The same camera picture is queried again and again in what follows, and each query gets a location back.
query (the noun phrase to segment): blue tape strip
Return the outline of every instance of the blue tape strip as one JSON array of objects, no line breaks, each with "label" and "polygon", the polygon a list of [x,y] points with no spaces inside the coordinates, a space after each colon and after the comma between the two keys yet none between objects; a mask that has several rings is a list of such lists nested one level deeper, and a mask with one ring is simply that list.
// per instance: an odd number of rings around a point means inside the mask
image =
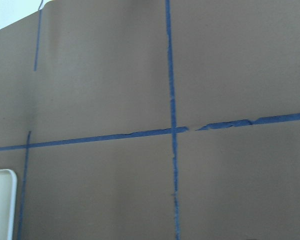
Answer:
[{"label": "blue tape strip", "polygon": [[[177,127],[175,129],[177,133],[184,133],[187,132],[188,130],[189,129],[185,126]],[[66,145],[66,144],[79,144],[79,143],[98,142],[98,141],[107,141],[107,140],[149,137],[149,136],[157,136],[157,135],[165,135],[165,134],[171,134],[171,128],[148,130],[148,131],[137,131],[128,134],[112,134],[112,135],[91,136],[91,137],[82,137],[82,138],[74,138],[74,139],[66,139],[66,140],[58,140],[58,141],[46,141],[46,142],[39,142],[39,143],[31,143],[29,144],[28,147],[31,149],[31,148],[41,148],[41,147],[58,146],[58,145]],[[9,150],[19,150],[25,148],[27,148],[27,145],[4,146],[4,147],[0,147],[0,152],[9,151]]]},{"label": "blue tape strip", "polygon": [[31,136],[31,131],[29,131],[29,133],[28,133],[28,136],[27,136],[27,139],[26,139],[26,145],[25,145],[25,160],[24,160],[22,187],[21,187],[19,225],[18,225],[18,232],[17,232],[17,237],[16,237],[17,240],[21,240],[22,226],[23,226],[23,220],[24,220],[24,208],[25,208],[25,196],[26,196],[26,185],[27,185],[27,174],[28,174],[30,136]]},{"label": "blue tape strip", "polygon": [[35,47],[35,57],[34,57],[33,71],[37,71],[37,68],[38,68],[41,22],[42,22],[42,9],[39,10],[39,22],[38,22],[38,32],[37,32],[37,36],[36,36],[36,47]]},{"label": "blue tape strip", "polygon": [[266,116],[266,117],[260,117],[255,121],[242,119],[236,121],[209,123],[199,128],[197,131],[210,130],[210,129],[227,129],[231,127],[236,128],[236,127],[243,127],[249,125],[274,124],[274,123],[283,123],[283,122],[291,122],[291,121],[299,121],[299,120],[300,120],[300,113],[279,115],[279,116]]},{"label": "blue tape strip", "polygon": [[172,151],[173,151],[173,183],[174,183],[174,225],[175,239],[180,240],[180,223],[179,223],[179,168],[178,168],[178,140],[177,140],[177,117],[176,117],[176,98],[175,98],[175,77],[174,77],[174,58],[172,45],[172,30],[171,30],[171,7],[170,0],[165,0],[165,20],[166,34],[168,40],[167,58],[169,70],[169,88],[170,88],[170,113],[171,113],[171,136],[172,136]]}]

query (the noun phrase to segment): white tray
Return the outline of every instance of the white tray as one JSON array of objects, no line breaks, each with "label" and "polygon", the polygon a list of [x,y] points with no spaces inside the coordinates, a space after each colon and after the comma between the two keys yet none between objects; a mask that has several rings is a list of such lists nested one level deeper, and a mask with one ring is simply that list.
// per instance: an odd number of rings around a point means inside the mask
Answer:
[{"label": "white tray", "polygon": [[12,240],[17,176],[9,169],[0,170],[0,240]]}]

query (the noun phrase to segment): horizontal blue line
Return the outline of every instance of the horizontal blue line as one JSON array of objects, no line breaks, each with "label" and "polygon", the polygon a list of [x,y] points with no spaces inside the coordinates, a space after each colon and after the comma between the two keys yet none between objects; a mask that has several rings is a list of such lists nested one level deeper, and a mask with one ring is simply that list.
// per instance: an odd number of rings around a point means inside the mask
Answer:
[{"label": "horizontal blue line", "polygon": [[[250,125],[274,124],[274,123],[283,123],[283,122],[291,122],[291,121],[299,121],[299,120],[300,120],[300,113],[279,115],[279,116],[267,116],[267,117],[260,117],[255,121],[242,119],[236,121],[209,123],[199,128],[197,131],[227,129],[231,127],[236,128],[236,127],[243,127],[243,126],[250,126]],[[179,133],[185,133],[189,131],[189,129],[186,126],[181,126],[181,127],[177,127],[175,131],[176,133],[179,134]],[[74,138],[74,139],[66,139],[66,140],[57,140],[57,141],[38,142],[38,143],[29,144],[29,148],[41,148],[41,147],[48,147],[48,146],[98,142],[98,141],[107,141],[107,140],[116,140],[116,139],[130,139],[130,138],[149,137],[149,136],[157,136],[157,135],[165,135],[165,134],[171,134],[171,128],[149,130],[149,131],[137,131],[129,134],[112,134],[112,135],[91,136],[91,137],[82,137],[82,138]],[[0,147],[0,152],[25,149],[26,147],[27,145],[3,146]]]}]

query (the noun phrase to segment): vertical blue line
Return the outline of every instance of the vertical blue line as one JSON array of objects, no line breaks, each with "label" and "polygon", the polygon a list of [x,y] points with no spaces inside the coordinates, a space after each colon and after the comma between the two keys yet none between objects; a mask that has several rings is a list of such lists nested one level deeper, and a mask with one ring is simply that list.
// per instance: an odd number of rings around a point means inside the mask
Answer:
[{"label": "vertical blue line", "polygon": [[34,67],[33,67],[34,71],[37,71],[37,68],[38,68],[41,20],[42,20],[42,9],[39,10],[38,32],[37,32],[37,36],[36,36],[36,47],[35,47]]},{"label": "vertical blue line", "polygon": [[179,223],[179,170],[178,170],[178,141],[177,141],[177,118],[176,118],[176,98],[175,98],[175,77],[174,77],[174,59],[172,48],[172,30],[171,30],[171,8],[170,0],[165,0],[165,20],[166,34],[168,39],[167,58],[169,69],[169,88],[170,88],[170,114],[171,114],[171,136],[173,151],[173,183],[174,183],[174,225],[175,239],[180,240],[180,223]]},{"label": "vertical blue line", "polygon": [[20,200],[20,211],[19,211],[19,225],[17,232],[17,240],[21,240],[22,225],[24,219],[24,208],[25,208],[25,196],[26,196],[26,185],[27,185],[27,173],[28,173],[28,162],[29,162],[29,146],[30,146],[30,136],[31,131],[29,131],[26,146],[25,146],[25,159],[24,159],[24,169],[23,169],[23,179],[21,187],[21,200]]}]

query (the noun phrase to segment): blue tape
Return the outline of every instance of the blue tape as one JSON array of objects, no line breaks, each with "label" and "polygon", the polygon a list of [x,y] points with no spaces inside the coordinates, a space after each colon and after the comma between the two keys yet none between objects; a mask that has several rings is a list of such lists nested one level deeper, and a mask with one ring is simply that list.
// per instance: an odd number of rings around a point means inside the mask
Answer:
[{"label": "blue tape", "polygon": [[35,57],[34,57],[33,71],[37,71],[37,68],[38,68],[41,22],[42,22],[42,9],[39,10],[38,32],[37,32],[37,36],[36,36],[36,47],[35,47]]},{"label": "blue tape", "polygon": [[299,121],[299,120],[300,120],[300,113],[279,115],[279,116],[266,116],[266,117],[260,117],[255,121],[242,119],[236,121],[209,123],[199,128],[197,131],[210,130],[210,129],[227,129],[231,127],[237,128],[237,127],[243,127],[249,125],[274,124],[274,123],[283,123],[283,122],[291,122],[291,121]]},{"label": "blue tape", "polygon": [[175,239],[180,240],[180,223],[179,223],[179,168],[178,168],[178,140],[177,140],[177,117],[176,117],[176,98],[175,98],[175,77],[174,77],[174,58],[172,45],[172,30],[171,30],[171,7],[170,0],[165,0],[165,21],[166,34],[168,40],[167,58],[169,71],[169,89],[170,89],[170,114],[171,114],[171,136],[172,136],[172,151],[173,151],[173,183],[174,183],[174,225]]},{"label": "blue tape", "polygon": [[[189,129],[185,126],[177,127],[175,129],[177,133],[184,133],[187,132],[188,130]],[[66,144],[79,144],[79,143],[99,142],[99,141],[108,141],[108,140],[117,140],[117,139],[158,136],[158,135],[165,135],[165,134],[171,134],[171,128],[148,130],[148,131],[137,131],[128,134],[112,134],[112,135],[91,136],[91,137],[82,137],[82,138],[74,138],[74,139],[66,139],[66,140],[57,140],[57,141],[46,141],[46,142],[39,142],[39,143],[31,143],[28,145],[28,147],[31,149],[31,148],[41,148],[41,147],[58,146],[58,145],[66,145]],[[4,146],[4,147],[0,147],[0,152],[9,151],[9,150],[20,150],[25,148],[27,148],[27,145]]]},{"label": "blue tape", "polygon": [[24,159],[24,169],[23,169],[23,178],[22,178],[22,187],[21,187],[21,200],[20,200],[20,211],[19,211],[19,225],[17,232],[17,240],[21,240],[22,226],[24,219],[24,208],[25,208],[25,196],[26,196],[26,186],[27,186],[27,175],[28,175],[28,162],[29,162],[29,145],[30,145],[30,136],[31,131],[29,131],[26,145],[25,145],[25,159]]}]

